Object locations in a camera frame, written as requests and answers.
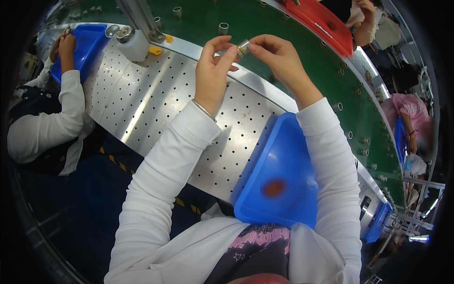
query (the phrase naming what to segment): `white long sleeve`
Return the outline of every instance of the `white long sleeve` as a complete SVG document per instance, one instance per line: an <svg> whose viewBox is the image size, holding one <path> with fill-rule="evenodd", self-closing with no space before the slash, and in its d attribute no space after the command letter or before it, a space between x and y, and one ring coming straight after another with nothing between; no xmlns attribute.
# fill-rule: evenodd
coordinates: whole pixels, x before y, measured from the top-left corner
<svg viewBox="0 0 454 284"><path fill-rule="evenodd" d="M319 186L315 231L335 245L346 259L344 283L358 283L362 243L360 188L354 156L326 98L303 109L296 117L306 137Z"/></svg>
<svg viewBox="0 0 454 284"><path fill-rule="evenodd" d="M48 69L26 85L43 88L48 80ZM61 76L60 113L24 115L8 131L8 153L18 164L36 159L41 153L68 142L84 128L85 97L78 70L66 71Z"/></svg>
<svg viewBox="0 0 454 284"><path fill-rule="evenodd" d="M169 242L175 196L220 132L193 102L172 120L126 190L105 282Z"/></svg>

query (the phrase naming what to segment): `metal bracket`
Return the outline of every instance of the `metal bracket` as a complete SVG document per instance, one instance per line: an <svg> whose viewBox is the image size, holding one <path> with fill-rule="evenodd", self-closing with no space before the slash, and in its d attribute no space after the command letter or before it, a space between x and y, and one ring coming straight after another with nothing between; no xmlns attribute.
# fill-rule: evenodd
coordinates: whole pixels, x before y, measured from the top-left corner
<svg viewBox="0 0 454 284"><path fill-rule="evenodd" d="M156 41L157 43L161 43L166 39L166 36L158 30L158 28L154 28L150 31L150 39Z"/></svg>

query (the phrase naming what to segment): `woman's left hand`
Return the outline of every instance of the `woman's left hand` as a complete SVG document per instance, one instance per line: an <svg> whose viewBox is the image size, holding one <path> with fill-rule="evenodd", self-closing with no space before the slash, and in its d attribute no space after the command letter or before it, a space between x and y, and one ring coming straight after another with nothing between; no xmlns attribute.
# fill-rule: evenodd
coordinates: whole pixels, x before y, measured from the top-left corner
<svg viewBox="0 0 454 284"><path fill-rule="evenodd" d="M370 0L357 0L356 5L361 8L365 20L375 20L375 7Z"/></svg>
<svg viewBox="0 0 454 284"><path fill-rule="evenodd" d="M227 72L238 71L232 66L238 62L237 47L227 43L232 37L221 35L209 40L200 55L196 67L196 93L194 100L198 102L213 117L221 108L227 84ZM227 50L224 55L214 56L215 52Z"/></svg>
<svg viewBox="0 0 454 284"><path fill-rule="evenodd" d="M54 44L52 45L52 49L50 50L50 53L49 53L49 58L50 58L50 61L52 63L55 63L57 61L57 57L58 57L58 47L60 45L60 39L63 37L66 37L66 31L69 29L69 27L67 27L59 36L58 38L54 41Z"/></svg>

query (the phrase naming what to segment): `metal lid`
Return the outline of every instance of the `metal lid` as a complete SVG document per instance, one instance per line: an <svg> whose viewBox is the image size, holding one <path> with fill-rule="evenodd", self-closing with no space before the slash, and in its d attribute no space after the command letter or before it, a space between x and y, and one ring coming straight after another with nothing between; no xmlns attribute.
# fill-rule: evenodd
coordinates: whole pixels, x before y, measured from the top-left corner
<svg viewBox="0 0 454 284"><path fill-rule="evenodd" d="M117 40L121 43L128 42L131 38L133 38L134 33L134 29L130 25L127 25L117 33Z"/></svg>

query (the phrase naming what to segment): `white jacket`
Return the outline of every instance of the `white jacket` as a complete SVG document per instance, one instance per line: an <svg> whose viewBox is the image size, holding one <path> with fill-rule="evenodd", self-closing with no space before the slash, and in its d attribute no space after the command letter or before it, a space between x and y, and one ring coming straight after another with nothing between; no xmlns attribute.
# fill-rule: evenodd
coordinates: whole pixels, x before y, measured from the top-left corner
<svg viewBox="0 0 454 284"><path fill-rule="evenodd" d="M315 231L301 223L291 228L289 280L359 283L360 189L353 154L326 98L296 116L320 190ZM163 132L126 190L105 283L203 283L249 225L212 218L170 241L175 196L220 132L192 102Z"/></svg>

